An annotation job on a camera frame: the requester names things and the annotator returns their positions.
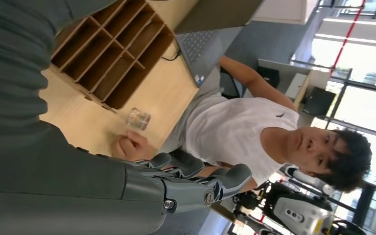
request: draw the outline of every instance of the wooden shelf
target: wooden shelf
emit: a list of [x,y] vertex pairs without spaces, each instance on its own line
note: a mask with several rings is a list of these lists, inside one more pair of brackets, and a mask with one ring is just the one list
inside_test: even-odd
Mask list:
[[108,110],[120,109],[175,35],[144,0],[119,0],[59,32],[51,62],[67,83]]
[[104,101],[111,93],[111,91],[117,86],[117,84],[122,80],[126,73],[131,69],[134,64],[134,60],[128,58],[123,54],[112,68],[107,72],[106,76],[97,86],[93,94]]
[[126,0],[119,0],[111,6],[95,13],[93,15],[94,19],[98,21],[101,25],[107,23],[111,20],[115,14],[117,14],[121,8],[126,4]]
[[64,28],[63,31],[58,32],[55,37],[55,47],[54,52],[51,55],[51,59],[59,52],[59,50],[70,40],[70,38],[75,34],[75,32],[80,28],[80,26],[86,21],[82,19],[70,26]]
[[159,34],[159,32],[164,26],[164,23],[157,23],[155,21],[152,21],[142,30],[140,35],[134,40],[134,42],[128,48],[128,51],[133,56],[138,58],[149,46],[149,44],[153,41],[153,39]]
[[139,36],[145,26],[151,22],[154,15],[155,12],[153,12],[149,5],[146,5],[117,37],[117,40],[125,47],[130,45]]
[[123,48],[117,44],[111,44],[78,83],[87,90],[93,91],[122,53]]
[[114,37],[120,34],[128,24],[142,11],[146,2],[138,0],[128,1],[116,16],[105,26]]
[[153,68],[173,40],[174,35],[172,32],[168,28],[163,28],[145,52],[140,56],[140,63],[147,69]]
[[93,63],[108,48],[111,38],[103,31],[100,31],[93,40],[83,49],[80,54],[66,67],[65,73],[75,81],[93,65]]
[[145,68],[140,70],[136,66],[133,66],[111,92],[110,96],[105,100],[105,103],[114,109],[122,108],[147,74],[159,61],[169,45],[171,45],[173,39],[174,34],[168,28],[163,28],[139,58],[139,61]]
[[87,18],[51,60],[59,69],[64,67],[86,46],[99,28]]

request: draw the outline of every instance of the gray shorts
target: gray shorts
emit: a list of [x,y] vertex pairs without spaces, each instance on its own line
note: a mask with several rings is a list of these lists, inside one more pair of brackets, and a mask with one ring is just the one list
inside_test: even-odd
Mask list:
[[214,67],[158,152],[168,153],[184,145],[187,120],[192,110],[205,98],[223,92],[220,77],[220,67]]

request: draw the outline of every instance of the computer monitor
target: computer monitor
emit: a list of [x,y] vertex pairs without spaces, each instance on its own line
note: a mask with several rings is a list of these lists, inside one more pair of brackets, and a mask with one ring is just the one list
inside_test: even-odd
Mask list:
[[335,99],[336,94],[327,92],[319,87],[314,87],[310,96],[304,101],[303,112],[312,116],[325,116]]

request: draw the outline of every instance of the black cable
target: black cable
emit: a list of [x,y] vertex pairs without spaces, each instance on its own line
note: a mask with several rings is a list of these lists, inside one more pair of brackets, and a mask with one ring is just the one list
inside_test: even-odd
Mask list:
[[176,53],[176,55],[175,55],[174,58],[172,58],[172,59],[168,59],[168,58],[165,58],[165,57],[162,56],[162,59],[167,60],[167,61],[174,61],[174,60],[176,60],[181,54],[182,54],[182,51],[181,51],[181,49],[179,49],[178,52]]

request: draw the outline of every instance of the laptop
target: laptop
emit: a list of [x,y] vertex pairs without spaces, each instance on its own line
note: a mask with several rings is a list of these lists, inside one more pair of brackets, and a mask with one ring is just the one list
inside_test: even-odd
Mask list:
[[197,87],[264,0],[199,0],[175,30],[176,41]]

